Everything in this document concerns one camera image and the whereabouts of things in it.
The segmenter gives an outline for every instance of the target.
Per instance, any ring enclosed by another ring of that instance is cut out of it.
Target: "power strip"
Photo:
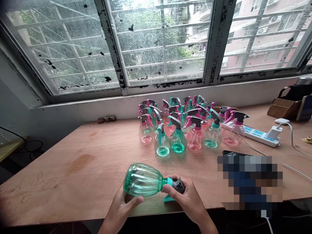
[[[228,126],[232,123],[233,122],[228,122],[227,124],[222,124],[221,127],[227,128],[228,130],[230,130],[230,128]],[[266,144],[268,146],[271,146],[271,147],[280,146],[280,143],[279,143],[280,137],[277,137],[277,139],[273,140],[271,138],[266,137],[267,133],[265,133],[265,132],[261,132],[259,130],[252,129],[252,128],[249,128],[246,126],[244,126],[244,129],[245,129],[245,136],[250,138],[250,139],[253,139],[255,141],[259,141],[259,142]]]

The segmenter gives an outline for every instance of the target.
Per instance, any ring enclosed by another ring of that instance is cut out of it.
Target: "wooden table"
[[[251,118],[245,123],[268,131],[274,117],[266,115],[268,105],[241,108]],[[294,144],[312,152],[312,145],[301,139],[311,135],[312,122],[293,123]],[[213,151],[171,153],[166,158],[155,154],[154,145],[144,145],[138,138],[139,120],[86,123],[77,128],[38,159],[0,186],[2,209],[10,226],[59,223],[105,218],[112,199],[121,186],[126,170],[135,162],[157,168],[163,175],[179,173],[191,178],[205,207],[222,207],[217,156],[222,150],[260,155],[244,142],[238,147],[224,143]],[[289,127],[280,135],[281,146],[272,148],[249,138],[246,141],[263,153],[273,156],[312,177],[312,159],[291,148]],[[283,170],[283,199],[312,197],[311,182],[298,173]],[[165,194],[146,197],[133,215],[154,215],[181,211],[164,204]]]

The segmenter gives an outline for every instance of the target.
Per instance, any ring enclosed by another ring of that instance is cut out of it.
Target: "brown box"
[[[275,118],[296,120],[301,101],[290,101],[283,98],[274,98],[267,115]]]

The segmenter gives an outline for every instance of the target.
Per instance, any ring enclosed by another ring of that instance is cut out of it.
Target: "hand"
[[[122,183],[121,187],[115,194],[110,209],[98,233],[117,234],[134,208],[144,202],[143,197],[134,197],[126,204],[124,200],[126,193],[124,193],[123,184],[124,183]]]
[[[166,176],[166,178],[168,177],[174,181],[180,178],[177,174]],[[182,176],[181,180],[185,187],[183,194],[179,193],[168,184],[163,186],[162,192],[167,193],[180,204],[185,214],[199,226],[202,234],[218,233],[217,228],[208,215],[192,180]]]

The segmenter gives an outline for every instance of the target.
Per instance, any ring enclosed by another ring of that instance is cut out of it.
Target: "black phone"
[[[304,96],[299,107],[296,121],[308,121],[312,115],[312,95]]]

